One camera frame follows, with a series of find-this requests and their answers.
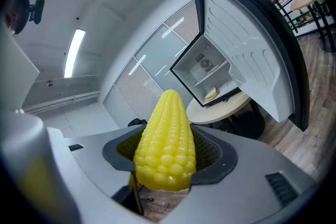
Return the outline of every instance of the mini fridge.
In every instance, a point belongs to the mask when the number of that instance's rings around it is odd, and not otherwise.
[[[271,0],[195,3],[199,34],[170,70],[198,103],[212,105],[241,90],[276,121],[289,118],[306,129],[309,84],[305,61]]]

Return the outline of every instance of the round table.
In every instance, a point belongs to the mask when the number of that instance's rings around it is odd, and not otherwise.
[[[313,8],[310,6],[310,4],[312,4],[312,3],[315,4],[316,9],[321,16],[321,19],[322,19],[323,24],[324,24],[324,28],[327,31],[329,42],[326,42],[326,39],[325,39],[324,33],[323,33],[323,29],[322,29],[322,27],[319,23],[319,20],[317,19],[316,15],[315,15],[314,11],[313,11]],[[304,7],[308,8],[311,16],[313,17],[313,19],[316,23],[317,29],[320,33],[320,37],[321,37],[321,40],[322,40],[322,44],[320,45],[321,49],[324,50],[324,51],[327,51],[327,52],[336,52],[334,39],[333,39],[333,34],[330,31],[330,27],[328,25],[327,19],[325,18],[325,15],[324,15],[322,9],[321,9],[320,4],[317,2],[317,0],[294,0],[292,2],[292,4],[290,5],[291,10],[299,10],[299,9],[304,8]]]
[[[245,112],[238,116],[234,115],[248,103],[253,111]],[[211,124],[210,127],[214,127],[213,123],[219,122],[220,130],[224,128],[229,133],[252,139],[258,139],[265,129],[265,120],[259,111],[257,103],[243,92],[229,97],[224,102],[204,108],[193,99],[186,112],[189,120],[194,124]]]
[[[233,115],[244,106],[251,98],[243,92],[231,96],[226,102],[220,102],[211,106],[201,107],[194,98],[187,107],[189,120],[195,124],[208,124],[217,122]]]

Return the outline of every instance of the white table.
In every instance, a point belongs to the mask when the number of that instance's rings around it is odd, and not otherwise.
[[[242,109],[250,101],[251,98],[243,92],[231,96],[226,102],[220,102],[204,108],[201,107],[196,99],[193,99],[187,107],[187,115],[192,123],[209,124],[226,119]]]

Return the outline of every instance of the vent grille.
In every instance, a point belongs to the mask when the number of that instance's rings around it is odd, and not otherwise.
[[[265,177],[283,207],[298,197],[298,194],[281,173],[274,173]]]

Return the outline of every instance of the yellow corn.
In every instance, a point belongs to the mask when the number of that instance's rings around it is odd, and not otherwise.
[[[135,174],[151,189],[179,191],[196,172],[194,138],[180,95],[165,91],[135,151]]]

